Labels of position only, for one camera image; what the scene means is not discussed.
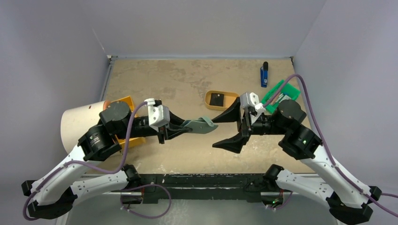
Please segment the black credit card stack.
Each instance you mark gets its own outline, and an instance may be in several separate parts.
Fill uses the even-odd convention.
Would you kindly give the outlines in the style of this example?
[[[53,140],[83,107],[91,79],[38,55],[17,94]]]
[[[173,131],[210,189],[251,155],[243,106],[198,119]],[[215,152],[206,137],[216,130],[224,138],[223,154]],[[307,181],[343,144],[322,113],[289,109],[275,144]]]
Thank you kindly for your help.
[[[223,107],[224,106],[224,94],[211,93],[209,105]]]

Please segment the grey-green card holder wallet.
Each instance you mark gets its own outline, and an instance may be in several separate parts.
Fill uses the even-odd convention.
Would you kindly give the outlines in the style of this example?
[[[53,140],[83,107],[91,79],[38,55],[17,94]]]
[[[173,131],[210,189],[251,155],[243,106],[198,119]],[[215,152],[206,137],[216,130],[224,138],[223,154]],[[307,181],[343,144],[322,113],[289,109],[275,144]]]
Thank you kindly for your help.
[[[185,120],[181,126],[188,128],[189,133],[193,134],[208,134],[218,128],[218,125],[207,116],[195,120]]]

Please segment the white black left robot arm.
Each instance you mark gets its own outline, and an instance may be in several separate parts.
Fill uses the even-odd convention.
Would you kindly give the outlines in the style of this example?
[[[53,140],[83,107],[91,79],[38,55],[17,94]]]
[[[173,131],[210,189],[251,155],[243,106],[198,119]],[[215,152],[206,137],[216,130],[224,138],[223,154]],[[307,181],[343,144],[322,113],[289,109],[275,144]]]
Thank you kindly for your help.
[[[156,136],[164,143],[192,129],[160,100],[150,98],[141,106],[147,108],[147,116],[137,117],[137,110],[126,102],[110,103],[57,166],[38,180],[25,181],[24,219],[55,219],[94,196],[147,188],[136,168],[126,164],[130,138]]]

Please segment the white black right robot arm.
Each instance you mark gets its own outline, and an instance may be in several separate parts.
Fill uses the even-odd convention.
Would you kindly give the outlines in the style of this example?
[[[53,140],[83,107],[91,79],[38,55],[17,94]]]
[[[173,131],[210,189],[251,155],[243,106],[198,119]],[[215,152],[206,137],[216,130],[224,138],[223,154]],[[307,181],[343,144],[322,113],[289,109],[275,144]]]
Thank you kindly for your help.
[[[263,177],[265,188],[290,190],[317,201],[347,225],[368,222],[373,214],[370,204],[379,200],[381,189],[354,178],[329,156],[325,142],[302,124],[305,117],[306,113],[294,100],[283,100],[272,115],[265,115],[260,106],[253,107],[238,97],[227,110],[213,118],[214,123],[236,122],[238,133],[214,143],[213,147],[238,154],[252,135],[282,135],[279,142],[282,150],[311,168],[322,182],[271,165]]]

